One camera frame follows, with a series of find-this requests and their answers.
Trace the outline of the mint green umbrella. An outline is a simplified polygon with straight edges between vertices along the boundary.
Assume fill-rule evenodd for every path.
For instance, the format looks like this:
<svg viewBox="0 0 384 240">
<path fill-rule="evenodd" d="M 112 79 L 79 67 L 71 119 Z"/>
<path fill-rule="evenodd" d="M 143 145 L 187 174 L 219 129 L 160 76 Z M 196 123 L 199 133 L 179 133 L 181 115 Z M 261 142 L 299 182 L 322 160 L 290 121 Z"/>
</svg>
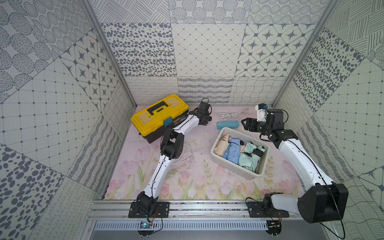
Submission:
<svg viewBox="0 0 384 240">
<path fill-rule="evenodd" d="M 265 152 L 264 146 L 247 143 L 244 152 L 240 154 L 238 165 L 248 171 L 255 172 Z"/>
</svg>

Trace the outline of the beige umbrella black stripes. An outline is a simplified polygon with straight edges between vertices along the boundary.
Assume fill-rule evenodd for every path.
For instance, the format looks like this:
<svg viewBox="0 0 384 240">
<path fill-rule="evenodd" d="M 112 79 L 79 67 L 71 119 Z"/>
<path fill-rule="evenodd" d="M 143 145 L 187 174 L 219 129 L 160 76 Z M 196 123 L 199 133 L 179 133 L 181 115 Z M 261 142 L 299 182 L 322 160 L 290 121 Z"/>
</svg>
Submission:
<svg viewBox="0 0 384 240">
<path fill-rule="evenodd" d="M 223 157 L 228 146 L 229 146 L 229 138 L 230 138 L 231 131 L 228 132 L 227 135 L 224 135 L 218 142 L 217 146 L 214 149 L 214 154 Z"/>
</svg>

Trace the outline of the white plastic storage box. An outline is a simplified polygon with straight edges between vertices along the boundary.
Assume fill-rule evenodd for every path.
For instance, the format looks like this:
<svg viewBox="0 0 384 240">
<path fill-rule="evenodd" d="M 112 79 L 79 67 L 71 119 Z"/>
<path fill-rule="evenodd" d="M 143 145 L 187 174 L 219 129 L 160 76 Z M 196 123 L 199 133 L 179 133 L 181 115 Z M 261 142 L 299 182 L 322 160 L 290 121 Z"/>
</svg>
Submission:
<svg viewBox="0 0 384 240">
<path fill-rule="evenodd" d="M 211 155 L 216 164 L 252 180 L 264 175 L 269 147 L 258 139 L 224 127 L 212 146 Z"/>
</svg>

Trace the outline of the periwinkle blue umbrella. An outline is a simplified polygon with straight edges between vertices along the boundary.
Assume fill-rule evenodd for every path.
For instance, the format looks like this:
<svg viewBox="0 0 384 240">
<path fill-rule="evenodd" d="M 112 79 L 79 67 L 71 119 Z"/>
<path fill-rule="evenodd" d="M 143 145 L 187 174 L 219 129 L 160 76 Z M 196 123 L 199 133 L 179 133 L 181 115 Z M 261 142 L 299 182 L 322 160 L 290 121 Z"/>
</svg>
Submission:
<svg viewBox="0 0 384 240">
<path fill-rule="evenodd" d="M 238 164 L 240 159 L 240 154 L 244 152 L 245 146 L 247 145 L 247 143 L 250 143 L 250 142 L 251 141 L 244 138 L 235 139 L 230 137 L 229 146 L 223 158 L 234 164 Z"/>
</svg>

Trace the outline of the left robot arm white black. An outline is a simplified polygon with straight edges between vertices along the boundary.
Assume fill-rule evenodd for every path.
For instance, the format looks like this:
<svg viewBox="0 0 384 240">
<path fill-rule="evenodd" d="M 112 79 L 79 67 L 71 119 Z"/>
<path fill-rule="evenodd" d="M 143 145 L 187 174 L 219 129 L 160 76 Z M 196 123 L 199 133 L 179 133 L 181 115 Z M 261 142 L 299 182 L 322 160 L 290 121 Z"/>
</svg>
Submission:
<svg viewBox="0 0 384 240">
<path fill-rule="evenodd" d="M 203 98 L 182 123 L 166 130 L 161 141 L 161 154 L 155 173 L 136 199 L 139 208 L 147 217 L 154 215 L 157 211 L 157 199 L 161 187 L 172 166 L 172 161 L 178 159 L 183 152 L 185 135 L 199 125 L 206 126 L 212 120 L 211 113 L 212 106 L 209 104 L 209 99 Z"/>
</svg>

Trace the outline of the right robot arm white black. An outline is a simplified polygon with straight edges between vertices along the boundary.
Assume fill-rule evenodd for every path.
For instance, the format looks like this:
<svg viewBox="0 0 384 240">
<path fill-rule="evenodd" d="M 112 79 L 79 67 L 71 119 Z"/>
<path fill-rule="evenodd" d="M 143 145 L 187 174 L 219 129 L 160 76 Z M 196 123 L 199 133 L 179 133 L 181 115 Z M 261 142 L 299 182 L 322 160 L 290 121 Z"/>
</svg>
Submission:
<svg viewBox="0 0 384 240">
<path fill-rule="evenodd" d="M 348 189 L 327 176 L 304 150 L 294 131 L 285 129 L 283 110 L 264 107 L 258 110 L 256 119 L 246 118 L 241 123 L 246 131 L 266 136 L 286 156 L 306 189 L 300 198 L 267 194 L 263 199 L 267 208 L 298 214 L 310 224 L 343 219 Z"/>
</svg>

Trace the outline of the teal rectangular case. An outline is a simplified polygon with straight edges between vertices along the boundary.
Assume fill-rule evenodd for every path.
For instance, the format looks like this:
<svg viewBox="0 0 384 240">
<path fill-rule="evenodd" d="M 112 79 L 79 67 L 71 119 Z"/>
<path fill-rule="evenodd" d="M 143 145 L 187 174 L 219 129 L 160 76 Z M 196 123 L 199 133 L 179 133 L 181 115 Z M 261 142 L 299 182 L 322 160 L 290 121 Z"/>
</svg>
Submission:
<svg viewBox="0 0 384 240">
<path fill-rule="evenodd" d="M 221 130 L 223 128 L 237 129 L 239 127 L 238 121 L 220 121 L 217 122 L 217 129 Z"/>
</svg>

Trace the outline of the yellow black toolbox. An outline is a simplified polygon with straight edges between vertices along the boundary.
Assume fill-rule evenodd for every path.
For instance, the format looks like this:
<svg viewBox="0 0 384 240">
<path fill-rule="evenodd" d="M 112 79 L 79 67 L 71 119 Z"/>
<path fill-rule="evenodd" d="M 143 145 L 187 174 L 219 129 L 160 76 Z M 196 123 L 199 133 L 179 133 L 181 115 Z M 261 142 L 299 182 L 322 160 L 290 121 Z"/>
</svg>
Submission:
<svg viewBox="0 0 384 240">
<path fill-rule="evenodd" d="M 167 129 L 178 126 L 187 118 L 189 106 L 177 95 L 172 94 L 131 118 L 139 134 L 151 144 L 164 135 Z"/>
</svg>

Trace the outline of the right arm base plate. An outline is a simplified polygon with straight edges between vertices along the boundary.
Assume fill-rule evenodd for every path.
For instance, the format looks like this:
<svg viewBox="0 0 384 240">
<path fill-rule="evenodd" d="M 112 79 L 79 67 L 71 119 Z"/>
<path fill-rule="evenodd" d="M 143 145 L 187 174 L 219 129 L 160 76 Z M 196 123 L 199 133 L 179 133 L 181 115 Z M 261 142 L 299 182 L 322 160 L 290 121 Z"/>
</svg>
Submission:
<svg viewBox="0 0 384 240">
<path fill-rule="evenodd" d="M 264 207 L 260 202 L 246 202 L 250 218 L 289 218 L 290 214 L 287 211 L 276 210 L 273 208 Z"/>
</svg>

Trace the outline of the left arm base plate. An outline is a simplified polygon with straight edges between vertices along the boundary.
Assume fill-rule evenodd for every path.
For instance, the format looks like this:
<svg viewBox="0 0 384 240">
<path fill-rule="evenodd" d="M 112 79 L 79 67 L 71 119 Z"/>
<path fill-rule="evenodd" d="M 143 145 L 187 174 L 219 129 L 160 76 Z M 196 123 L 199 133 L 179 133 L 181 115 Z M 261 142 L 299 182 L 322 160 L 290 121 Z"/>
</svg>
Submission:
<svg viewBox="0 0 384 240">
<path fill-rule="evenodd" d="M 129 218 L 168 218 L 170 210 L 170 202 L 151 202 L 150 204 L 142 204 L 133 202 L 130 206 Z"/>
</svg>

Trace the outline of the aluminium mounting rail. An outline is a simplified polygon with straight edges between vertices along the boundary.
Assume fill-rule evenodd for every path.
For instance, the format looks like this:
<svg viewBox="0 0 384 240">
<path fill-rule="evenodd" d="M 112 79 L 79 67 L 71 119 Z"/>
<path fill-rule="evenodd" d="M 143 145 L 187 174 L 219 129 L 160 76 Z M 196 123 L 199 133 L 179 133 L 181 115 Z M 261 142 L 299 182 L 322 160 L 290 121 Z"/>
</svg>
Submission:
<svg viewBox="0 0 384 240">
<path fill-rule="evenodd" d="M 277 220 L 278 215 L 271 210 L 253 210 L 257 203 L 253 200 L 165 200 L 158 203 L 161 208 L 155 217 L 147 217 L 134 201 L 93 201 L 86 214 L 86 220 Z"/>
</svg>

